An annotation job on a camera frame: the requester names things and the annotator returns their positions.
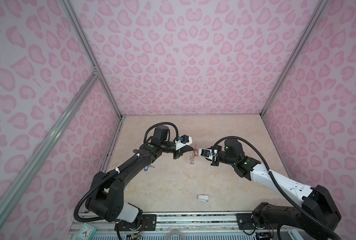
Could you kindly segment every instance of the white object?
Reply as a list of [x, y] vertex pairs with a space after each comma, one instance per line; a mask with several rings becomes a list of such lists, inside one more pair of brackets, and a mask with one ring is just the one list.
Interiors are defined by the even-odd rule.
[[[198, 152], [201, 154], [201, 153], [202, 153], [202, 150], [203, 150], [203, 148], [200, 148], [200, 149], [198, 149]], [[211, 154], [211, 149], [205, 149], [205, 150], [209, 150], [209, 151], [210, 151], [210, 155], [209, 155], [209, 156], [203, 156], [203, 157], [205, 157], [205, 158], [207, 158], [207, 159], [210, 159], [210, 160], [213, 160], [213, 156], [217, 156], [218, 150], [215, 150], [215, 149], [214, 149], [214, 155]]]
[[180, 140], [175, 142], [175, 150], [178, 150], [182, 147], [185, 147], [185, 146], [189, 146], [190, 144], [193, 143], [193, 139], [191, 137], [189, 137], [189, 142], [187, 143], [182, 143]]
[[182, 240], [186, 240], [185, 236], [180, 231], [178, 231], [178, 229], [173, 229], [171, 232], [169, 232], [169, 234], [165, 237], [164, 240], [169, 240], [171, 235], [178, 235], [181, 237]]
[[288, 231], [291, 240], [304, 240], [303, 237], [296, 229], [291, 229]]
[[[275, 180], [280, 185], [282, 190], [299, 206], [303, 203], [302, 197], [308, 197], [313, 191], [309, 185], [301, 184], [285, 177], [284, 175], [280, 175], [275, 171], [270, 171], [273, 173]], [[281, 194], [275, 187], [264, 164], [257, 164], [254, 166], [253, 171], [250, 172], [250, 177], [252, 181], [260, 183], [278, 194]]]
[[128, 203], [123, 203], [122, 211], [119, 213], [117, 219], [126, 222], [133, 222], [138, 215], [139, 210]]
[[198, 195], [198, 200], [200, 200], [202, 202], [208, 202], [209, 196], [208, 195]]

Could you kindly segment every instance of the electrical wire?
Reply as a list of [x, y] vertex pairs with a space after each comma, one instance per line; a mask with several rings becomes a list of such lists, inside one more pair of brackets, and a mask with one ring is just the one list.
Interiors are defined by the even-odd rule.
[[145, 233], [145, 225], [146, 225], [146, 223], [144, 221], [142, 221], [141, 224], [143, 226], [142, 230], [140, 230], [137, 234], [141, 233], [141, 236], [142, 236]]
[[[119, 168], [118, 168], [119, 171], [122, 172], [123, 170], [125, 170], [126, 168], [131, 166], [138, 159], [138, 157], [139, 156], [137, 156], [137, 155], [132, 156], [133, 160], [131, 162], [129, 162], [128, 164], [122, 166], [122, 167], [119, 166]], [[100, 186], [104, 185], [108, 180], [110, 180], [110, 178], [115, 177], [116, 175], [118, 175], [118, 172], [117, 171], [113, 171], [112, 173], [110, 173], [109, 175], [104, 177], [96, 185], [91, 187], [90, 190], [79, 200], [79, 202], [76, 204], [75, 209], [74, 209], [74, 218], [75, 218], [75, 220], [77, 220], [78, 222], [93, 222], [93, 221], [98, 221], [98, 220], [102, 220], [103, 219], [101, 217], [82, 218], [82, 217], [79, 216], [79, 209], [82, 206], [82, 204], [84, 203], [84, 201], [87, 199], [87, 197], [92, 192], [94, 192], [94, 190], [96, 190]]]
[[117, 227], [117, 236], [119, 240], [123, 240], [121, 234], [119, 233], [119, 227]]
[[246, 235], [249, 235], [249, 236], [252, 236], [252, 235], [255, 233], [255, 230], [257, 229], [257, 227], [254, 226], [254, 230], [253, 230], [251, 233], [247, 233], [247, 232], [245, 232], [245, 230], [243, 230], [243, 223], [242, 223], [242, 225], [241, 225], [241, 228], [242, 228], [242, 231], [243, 231]]
[[278, 227], [277, 227], [278, 240], [282, 240], [282, 238], [281, 238], [281, 227], [282, 227], [282, 225], [278, 224]]
[[157, 127], [159, 125], [170, 125], [172, 127], [174, 127], [175, 129], [175, 141], [178, 141], [179, 139], [179, 134], [178, 134], [178, 128], [177, 126], [175, 126], [174, 123], [171, 123], [171, 122], [160, 122], [160, 123], [156, 123], [154, 125], [152, 125], [151, 127], [149, 127], [146, 132], [145, 132], [145, 137], [143, 138], [143, 142], [145, 143], [146, 142], [146, 139], [147, 139], [147, 134], [154, 128], [154, 127]]
[[220, 140], [218, 140], [211, 148], [211, 154], [214, 156], [214, 148], [215, 146], [217, 146], [220, 142], [222, 142], [223, 140], [229, 139], [229, 138], [234, 138], [237, 140], [240, 140], [244, 143], [246, 143], [249, 147], [251, 147], [252, 150], [254, 150], [257, 155], [261, 158], [263, 164], [265, 165], [267, 171], [269, 172], [270, 178], [272, 179], [275, 187], [278, 189], [278, 191], [281, 193], [281, 195], [291, 204], [293, 205], [297, 210], [299, 210], [303, 215], [305, 215], [312, 223], [318, 225], [320, 228], [322, 228], [322, 230], [327, 233], [327, 235], [329, 236], [329, 238], [333, 239], [333, 240], [341, 240], [341, 238], [337, 235], [337, 233], [335, 233], [333, 230], [331, 230], [330, 228], [328, 228], [327, 226], [325, 226], [325, 224], [323, 224], [322, 222], [320, 222], [318, 219], [316, 219], [315, 217], [313, 217], [312, 215], [310, 215], [307, 211], [305, 211], [304, 209], [302, 209], [298, 204], [296, 204], [296, 202], [294, 202], [281, 188], [281, 186], [277, 183], [277, 180], [274, 178], [274, 175], [272, 173], [272, 171], [269, 168], [268, 163], [266, 162], [265, 158], [262, 156], [262, 154], [257, 150], [257, 148], [255, 148], [250, 142], [248, 142], [247, 140], [241, 138], [241, 137], [237, 137], [237, 136], [228, 136], [228, 137], [222, 137]]
[[272, 232], [273, 232], [272, 237], [274, 237], [274, 228], [273, 228], [272, 224], [270, 224], [270, 226], [272, 227]]
[[149, 142], [152, 137], [153, 136], [150, 136], [149, 138], [147, 138], [146, 142]]

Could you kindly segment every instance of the pink patterned wallpaper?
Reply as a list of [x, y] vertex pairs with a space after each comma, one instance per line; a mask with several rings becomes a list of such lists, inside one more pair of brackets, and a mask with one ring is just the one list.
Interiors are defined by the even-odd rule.
[[356, 0], [333, 0], [264, 121], [297, 181], [329, 189], [356, 240]]
[[318, 0], [72, 0], [123, 114], [259, 113]]
[[0, 1], [0, 199], [91, 72], [57, 0]]
[[97, 82], [0, 231], [0, 240], [64, 239], [117, 119]]

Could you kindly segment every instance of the black robotic arm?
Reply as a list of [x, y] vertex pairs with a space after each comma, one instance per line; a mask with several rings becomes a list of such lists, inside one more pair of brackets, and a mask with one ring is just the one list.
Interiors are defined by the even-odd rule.
[[[170, 141], [170, 130], [165, 125], [175, 128], [176, 137]], [[154, 134], [147, 139], [147, 134], [155, 127]], [[142, 210], [123, 202], [123, 190], [132, 178], [146, 166], [152, 164], [163, 152], [172, 153], [177, 159], [185, 152], [193, 151], [189, 145], [192, 138], [179, 137], [177, 127], [171, 122], [161, 122], [150, 127], [145, 134], [144, 143], [130, 159], [118, 168], [107, 173], [98, 172], [92, 181], [90, 190], [82, 197], [74, 210], [74, 218], [79, 222], [92, 222], [105, 219], [108, 222], [123, 220], [138, 228], [142, 220]], [[85, 207], [99, 217], [81, 218], [78, 214], [83, 202]]]

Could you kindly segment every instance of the metal profile bar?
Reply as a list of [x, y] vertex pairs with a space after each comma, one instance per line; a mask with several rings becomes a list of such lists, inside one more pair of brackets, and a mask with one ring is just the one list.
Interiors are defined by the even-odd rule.
[[102, 74], [102, 78], [99, 81], [100, 81], [100, 83], [102, 85], [102, 88], [104, 89], [104, 92], [105, 92], [107, 98], [109, 99], [111, 107], [114, 109], [115, 114], [117, 115], [117, 117], [119, 119], [121, 119], [122, 118], [122, 114], [119, 111], [118, 105], [115, 102], [114, 96], [113, 96], [113, 94], [112, 94], [112, 92], [110, 90], [110, 87], [107, 84], [107, 80], [106, 80], [106, 78], [105, 78], [105, 76], [103, 74]]
[[102, 171], [102, 172], [106, 172], [107, 171], [107, 168], [108, 168], [109, 163], [110, 163], [110, 159], [113, 156], [115, 147], [117, 146], [119, 134], [120, 134], [120, 132], [122, 130], [122, 126], [123, 126], [124, 121], [125, 121], [125, 117], [122, 117], [121, 119], [119, 119], [119, 121], [117, 123], [117, 127], [115, 128], [115, 131], [113, 132], [112, 139], [110, 140], [110, 145], [109, 145], [109, 148], [107, 149], [106, 157], [103, 160], [99, 171]]
[[[164, 218], [168, 215], [168, 217], [174, 217], [172, 215], [175, 215], [174, 218], [180, 219], [179, 221], [188, 221], [187, 219], [193, 216], [187, 216], [187, 215], [205, 215], [205, 216], [194, 216], [194, 217], [233, 217], [234, 220], [235, 214], [250, 214], [252, 213], [251, 211], [237, 211], [237, 212], [144, 212], [144, 214], [156, 214], [157, 215], [157, 222], [160, 222], [158, 220], [159, 218]], [[97, 214], [95, 213], [84, 213], [84, 214], [79, 214], [81, 217], [89, 218], [89, 217], [97, 217]], [[98, 220], [94, 221], [94, 223], [108, 223], [106, 220]]]
[[209, 222], [237, 221], [235, 215], [229, 216], [190, 216], [190, 217], [156, 217], [156, 222]]
[[[71, 4], [70, 0], [59, 0], [59, 1], [62, 5], [63, 9], [65, 10], [65, 13], [66, 13], [68, 19], [70, 20], [70, 23], [73, 26], [74, 31], [75, 31], [80, 43], [82, 44], [82, 47], [83, 47], [84, 51], [86, 52], [86, 55], [87, 55], [91, 65], [93, 66], [93, 68], [95, 68], [95, 70], [98, 71], [98, 74], [101, 74], [102, 71], [99, 67], [98, 61], [95, 58], [93, 51], [88, 43], [87, 37], [84, 34], [84, 31], [82, 29], [82, 26], [78, 20], [76, 13], [75, 13], [73, 5]], [[100, 82], [102, 84], [102, 87], [105, 91], [107, 98], [109, 99], [111, 106], [113, 107], [113, 109], [115, 111], [115, 114], [120, 119], [122, 117], [122, 115], [118, 109], [117, 104], [115, 103], [114, 96], [110, 91], [107, 81], [105, 80], [104, 77], [102, 77], [102, 79], [100, 79]]]
[[291, 173], [291, 170], [290, 170], [288, 164], [287, 164], [286, 161], [285, 161], [285, 158], [284, 158], [283, 155], [282, 155], [282, 152], [280, 151], [280, 147], [278, 146], [278, 144], [276, 143], [276, 141], [273, 139], [273, 136], [270, 134], [270, 130], [269, 130], [268, 126], [266, 125], [266, 123], [265, 123], [265, 121], [264, 121], [263, 119], [262, 119], [262, 122], [263, 122], [263, 125], [265, 126], [265, 128], [266, 128], [266, 130], [267, 130], [269, 136], [270, 136], [270, 139], [272, 140], [272, 143], [274, 144], [275, 150], [277, 151], [278, 156], [279, 156], [280, 159], [281, 159], [282, 165], [283, 165], [283, 167], [285, 168], [285, 171], [286, 171], [286, 173], [288, 174], [288, 177], [289, 177], [290, 179], [292, 179], [292, 180], [295, 180], [293, 174]]
[[309, 22], [306, 24], [306, 27], [305, 27], [304, 31], [302, 32], [300, 39], [297, 42], [297, 45], [295, 46], [293, 52], [291, 53], [289, 60], [286, 62], [286, 65], [283, 68], [283, 70], [278, 78], [278, 81], [276, 82], [272, 91], [269, 94], [268, 100], [266, 101], [265, 105], [262, 108], [261, 116], [265, 116], [265, 114], [268, 112], [271, 104], [274, 101], [274, 97], [276, 96], [276, 94], [278, 92], [278, 89], [285, 82], [285, 79], [288, 76], [290, 69], [293, 67], [294, 63], [297, 60], [297, 57], [300, 55], [303, 47], [305, 46], [307, 40], [309, 39], [311, 32], [314, 30], [315, 26], [318, 24], [318, 21], [320, 20], [322, 14], [324, 12], [324, 9], [326, 9], [328, 2], [329, 2], [329, 0], [320, 0], [317, 3], [316, 8], [314, 9], [313, 13], [311, 14]]
[[42, 167], [43, 162], [50, 155], [50, 152], [55, 147], [63, 132], [70, 124], [76, 112], [79, 110], [80, 106], [88, 96], [90, 90], [94, 87], [98, 77], [98, 74], [94, 73], [89, 77], [87, 82], [83, 85], [82, 89], [71, 101], [69, 106], [65, 109], [65, 112], [62, 114], [45, 140], [42, 142], [41, 146], [31, 157], [28, 164], [18, 175], [8, 192], [0, 200], [0, 229], [7, 220], [8, 216], [11, 214], [15, 205], [21, 199], [22, 195], [30, 185], [35, 175]]

